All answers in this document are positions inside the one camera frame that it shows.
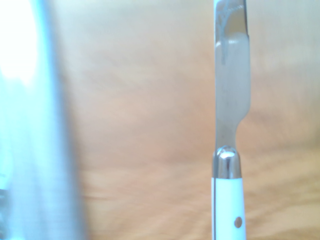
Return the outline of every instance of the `knife handle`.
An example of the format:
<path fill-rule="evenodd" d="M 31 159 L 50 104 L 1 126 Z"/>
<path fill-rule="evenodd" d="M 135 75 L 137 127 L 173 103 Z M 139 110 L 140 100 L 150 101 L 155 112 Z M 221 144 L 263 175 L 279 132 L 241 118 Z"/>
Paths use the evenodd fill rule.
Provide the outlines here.
<path fill-rule="evenodd" d="M 212 240 L 246 240 L 246 219 L 240 157 L 229 146 L 213 159 Z"/>
<path fill-rule="evenodd" d="M 212 239 L 246 240 L 245 204 L 242 178 L 212 178 L 211 185 Z"/>

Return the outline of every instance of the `knife blade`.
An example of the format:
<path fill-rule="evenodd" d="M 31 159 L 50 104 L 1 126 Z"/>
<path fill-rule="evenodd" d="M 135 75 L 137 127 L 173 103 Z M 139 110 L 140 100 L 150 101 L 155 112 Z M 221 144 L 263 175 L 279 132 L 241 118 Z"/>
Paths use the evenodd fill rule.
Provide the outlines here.
<path fill-rule="evenodd" d="M 245 0 L 214 0 L 215 152 L 212 239 L 245 240 L 246 221 L 236 130 L 251 102 Z"/>

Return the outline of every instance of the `wood grain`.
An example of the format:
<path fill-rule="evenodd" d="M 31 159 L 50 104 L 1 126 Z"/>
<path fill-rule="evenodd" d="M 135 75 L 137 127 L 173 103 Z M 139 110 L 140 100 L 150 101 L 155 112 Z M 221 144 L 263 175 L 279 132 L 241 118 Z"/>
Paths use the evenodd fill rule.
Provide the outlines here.
<path fill-rule="evenodd" d="M 54 0 L 94 240 L 211 239 L 211 0 Z M 248 240 L 320 239 L 320 1 L 248 0 Z"/>

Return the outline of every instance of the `metal blade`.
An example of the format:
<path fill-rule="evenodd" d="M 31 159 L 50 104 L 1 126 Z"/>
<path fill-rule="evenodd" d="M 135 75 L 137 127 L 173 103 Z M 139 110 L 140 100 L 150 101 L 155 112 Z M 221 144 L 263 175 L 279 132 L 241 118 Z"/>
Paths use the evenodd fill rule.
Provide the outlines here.
<path fill-rule="evenodd" d="M 245 0 L 214 0 L 215 149 L 236 148 L 236 130 L 250 109 L 250 46 Z"/>

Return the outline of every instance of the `handle rivet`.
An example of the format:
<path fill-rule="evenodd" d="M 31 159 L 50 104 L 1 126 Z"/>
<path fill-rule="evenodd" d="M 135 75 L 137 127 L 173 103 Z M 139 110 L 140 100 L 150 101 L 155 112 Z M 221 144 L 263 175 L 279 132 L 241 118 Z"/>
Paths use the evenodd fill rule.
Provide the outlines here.
<path fill-rule="evenodd" d="M 240 228 L 242 225 L 242 218 L 238 216 L 234 221 L 234 225 L 237 229 Z"/>

